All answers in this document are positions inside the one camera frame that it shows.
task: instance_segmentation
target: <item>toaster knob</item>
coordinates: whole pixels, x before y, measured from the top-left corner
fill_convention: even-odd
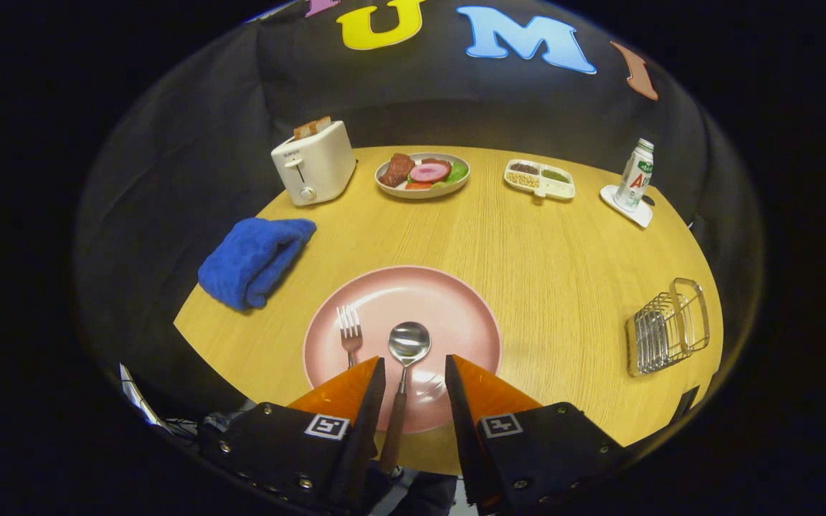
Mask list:
[[[315,192],[314,188],[310,186],[305,186],[298,192],[298,196],[300,196],[302,200],[313,201],[317,198],[318,192]]]

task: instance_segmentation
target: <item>spoon handle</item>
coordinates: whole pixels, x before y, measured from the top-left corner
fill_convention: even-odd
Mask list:
[[[397,455],[400,454],[400,436],[404,430],[404,414],[407,412],[407,393],[397,392],[394,395],[394,405],[391,408],[391,418],[387,421],[387,435],[384,437],[384,446],[381,447],[381,460],[378,469],[381,473],[391,474],[397,466]]]

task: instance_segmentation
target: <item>pink plate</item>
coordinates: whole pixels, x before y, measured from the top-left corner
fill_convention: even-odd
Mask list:
[[[378,430],[386,431],[394,393],[400,383],[400,362],[387,350],[387,337],[397,324],[413,320],[429,330],[429,355],[407,372],[407,415],[404,434],[438,428],[452,420],[445,389],[445,356],[462,356],[495,373],[502,355],[502,333],[489,307],[460,279],[427,267],[387,267],[353,279],[338,288],[314,314],[305,334],[305,374],[319,386],[347,369],[340,344],[337,307],[359,312],[363,345],[355,353],[361,363],[384,357],[384,401]]]

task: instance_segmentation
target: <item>wooden table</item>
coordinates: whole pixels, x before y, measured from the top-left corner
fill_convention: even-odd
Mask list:
[[[430,201],[387,196],[374,171],[394,151],[455,154],[470,164],[470,182]],[[288,405],[307,393],[302,343],[318,306],[360,274],[413,264],[453,274],[485,298],[502,330],[499,378],[543,405],[573,403],[617,443],[632,444],[668,424],[680,396],[695,386],[695,403],[701,401],[721,357],[720,302],[701,249],[655,187],[646,190],[655,215],[641,229],[600,199],[599,190],[620,177],[579,163],[438,146],[364,148],[355,156],[342,196],[298,208],[284,192],[258,215],[318,225],[265,308],[238,313],[197,285],[174,321],[244,395]],[[541,200],[507,186],[502,170],[512,158],[567,170],[576,197]],[[711,342],[684,362],[630,378],[624,324],[675,277],[701,284]],[[384,355],[390,359],[387,349]],[[399,461],[460,474],[452,425],[404,435]]]

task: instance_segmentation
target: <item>letter m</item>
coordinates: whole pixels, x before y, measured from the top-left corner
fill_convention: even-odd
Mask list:
[[[492,7],[463,6],[456,9],[471,21],[473,46],[467,49],[471,57],[504,58],[508,50],[499,46],[496,37],[504,39],[521,59],[530,59],[547,43],[547,52],[541,55],[553,66],[568,68],[583,73],[597,70],[587,62],[576,41],[576,27],[546,16],[535,16],[527,26],[522,27],[515,20]]]

